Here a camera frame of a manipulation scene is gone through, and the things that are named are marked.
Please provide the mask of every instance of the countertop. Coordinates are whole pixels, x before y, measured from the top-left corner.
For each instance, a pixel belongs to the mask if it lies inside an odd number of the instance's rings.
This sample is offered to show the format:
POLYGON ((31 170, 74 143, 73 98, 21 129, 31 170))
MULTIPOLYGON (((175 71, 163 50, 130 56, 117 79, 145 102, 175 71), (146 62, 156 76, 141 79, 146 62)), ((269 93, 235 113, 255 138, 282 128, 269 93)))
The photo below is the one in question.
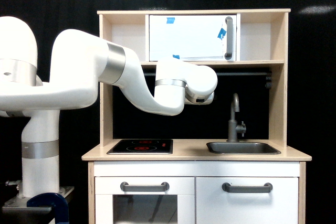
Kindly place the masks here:
POLYGON ((82 156, 84 161, 311 161, 311 156, 290 146, 283 147, 270 140, 244 140, 267 143, 281 154, 215 154, 206 143, 224 142, 226 139, 174 139, 172 154, 106 154, 120 140, 114 139, 106 146, 97 145, 82 156))

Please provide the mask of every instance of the drawer handle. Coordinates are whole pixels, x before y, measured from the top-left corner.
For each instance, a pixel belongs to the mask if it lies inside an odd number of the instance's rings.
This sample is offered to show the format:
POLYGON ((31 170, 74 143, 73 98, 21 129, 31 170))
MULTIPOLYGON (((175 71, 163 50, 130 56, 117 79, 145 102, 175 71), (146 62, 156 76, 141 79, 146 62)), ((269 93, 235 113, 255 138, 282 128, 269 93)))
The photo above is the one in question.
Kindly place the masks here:
POLYGON ((223 191, 233 194, 268 194, 272 191, 271 183, 263 186, 232 186, 229 183, 222 184, 223 191))
POLYGON ((127 182, 120 184, 122 191, 142 191, 142 192, 157 192, 157 191, 167 191, 169 189, 169 184, 163 182, 159 186, 143 186, 143 185, 129 185, 127 182))
POLYGON ((230 60, 232 58, 233 53, 233 20, 231 17, 227 17, 225 19, 225 23, 227 25, 227 37, 226 37, 226 53, 224 55, 226 60, 230 60))

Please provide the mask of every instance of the black induction cooktop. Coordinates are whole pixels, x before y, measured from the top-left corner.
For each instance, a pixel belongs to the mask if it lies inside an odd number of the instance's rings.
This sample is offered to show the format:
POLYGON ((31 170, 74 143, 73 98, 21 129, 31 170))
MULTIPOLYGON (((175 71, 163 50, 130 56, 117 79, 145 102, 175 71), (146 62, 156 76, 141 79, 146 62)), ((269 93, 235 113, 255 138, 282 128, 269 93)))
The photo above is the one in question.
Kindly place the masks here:
POLYGON ((107 154, 172 154, 172 139, 122 139, 107 154))

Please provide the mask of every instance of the stainless steel sink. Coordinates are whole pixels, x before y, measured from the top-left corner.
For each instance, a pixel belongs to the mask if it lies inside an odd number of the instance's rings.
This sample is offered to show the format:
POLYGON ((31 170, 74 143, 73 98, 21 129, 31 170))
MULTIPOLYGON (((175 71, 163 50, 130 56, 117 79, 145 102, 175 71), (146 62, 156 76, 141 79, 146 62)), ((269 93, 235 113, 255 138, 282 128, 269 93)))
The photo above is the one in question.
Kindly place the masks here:
POLYGON ((206 144, 216 154, 280 154, 281 152, 265 143, 211 142, 206 144))

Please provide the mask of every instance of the gray faucet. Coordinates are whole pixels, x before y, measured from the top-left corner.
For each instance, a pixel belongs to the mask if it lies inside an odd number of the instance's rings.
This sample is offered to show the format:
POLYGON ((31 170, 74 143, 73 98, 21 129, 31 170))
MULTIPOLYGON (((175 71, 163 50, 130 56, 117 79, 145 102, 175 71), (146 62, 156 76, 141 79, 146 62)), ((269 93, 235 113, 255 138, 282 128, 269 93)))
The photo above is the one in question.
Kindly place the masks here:
POLYGON ((244 136, 244 133, 246 133, 246 125, 244 122, 241 123, 241 125, 237 125, 237 121, 235 119, 235 113, 239 112, 239 98, 238 94, 233 94, 233 100, 231 102, 231 118, 229 120, 229 130, 228 130, 228 138, 227 142, 230 143, 238 143, 238 137, 237 133, 241 133, 242 136, 244 136))

